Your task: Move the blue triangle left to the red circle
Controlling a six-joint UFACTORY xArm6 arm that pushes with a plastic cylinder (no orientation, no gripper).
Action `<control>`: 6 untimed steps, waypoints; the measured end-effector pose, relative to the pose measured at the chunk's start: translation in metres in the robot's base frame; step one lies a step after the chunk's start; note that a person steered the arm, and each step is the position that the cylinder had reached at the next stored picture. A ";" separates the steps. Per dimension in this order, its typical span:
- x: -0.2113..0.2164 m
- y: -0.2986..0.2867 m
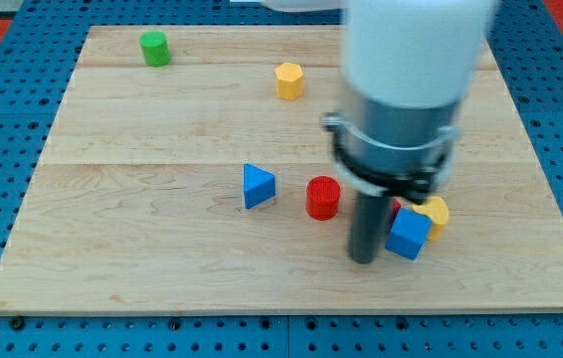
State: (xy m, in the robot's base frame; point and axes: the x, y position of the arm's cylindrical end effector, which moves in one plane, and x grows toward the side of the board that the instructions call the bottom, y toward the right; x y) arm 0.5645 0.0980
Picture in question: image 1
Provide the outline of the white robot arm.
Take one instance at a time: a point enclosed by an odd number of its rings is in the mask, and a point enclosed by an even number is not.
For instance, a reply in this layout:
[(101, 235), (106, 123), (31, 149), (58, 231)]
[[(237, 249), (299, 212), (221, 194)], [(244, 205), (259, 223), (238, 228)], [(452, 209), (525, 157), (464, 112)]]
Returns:
[(282, 12), (342, 10), (338, 109), (326, 115), (338, 171), (368, 196), (421, 204), (448, 180), (453, 119), (498, 0), (263, 0)]

